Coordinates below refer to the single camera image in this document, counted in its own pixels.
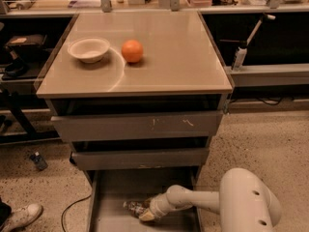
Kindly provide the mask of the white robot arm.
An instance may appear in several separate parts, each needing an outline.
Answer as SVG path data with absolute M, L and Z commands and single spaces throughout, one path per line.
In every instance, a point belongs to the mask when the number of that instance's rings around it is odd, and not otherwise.
M 152 221 L 191 207 L 218 213 L 221 232 L 273 232 L 282 216 L 279 200 L 263 181 L 246 169 L 233 168 L 223 175 L 219 191 L 173 185 L 152 198 L 138 218 Z

